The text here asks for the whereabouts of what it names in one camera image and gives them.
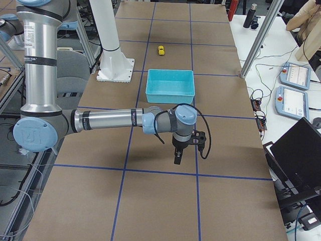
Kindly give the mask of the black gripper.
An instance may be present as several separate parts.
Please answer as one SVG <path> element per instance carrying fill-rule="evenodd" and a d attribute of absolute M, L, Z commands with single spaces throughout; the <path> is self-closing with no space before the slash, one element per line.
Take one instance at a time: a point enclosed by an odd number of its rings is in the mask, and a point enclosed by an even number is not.
<path fill-rule="evenodd" d="M 178 141 L 175 137 L 172 137 L 172 144 L 175 148 L 175 159 L 174 164 L 180 165 L 182 160 L 182 151 L 188 146 L 192 144 L 191 140 L 188 141 Z"/>

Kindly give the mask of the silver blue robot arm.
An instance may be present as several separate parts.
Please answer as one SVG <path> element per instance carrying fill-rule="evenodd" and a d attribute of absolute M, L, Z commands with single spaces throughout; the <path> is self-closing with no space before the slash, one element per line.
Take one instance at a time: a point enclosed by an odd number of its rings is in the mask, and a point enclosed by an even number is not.
<path fill-rule="evenodd" d="M 76 1 L 17 1 L 17 14 L 24 22 L 26 103 L 13 136 L 24 149 L 52 149 L 65 136 L 94 129 L 141 127 L 146 134 L 172 133 L 175 164 L 183 150 L 195 145 L 193 126 L 197 111 L 189 104 L 169 109 L 131 108 L 91 112 L 63 110 L 57 103 L 57 31 L 63 23 L 77 21 Z"/>

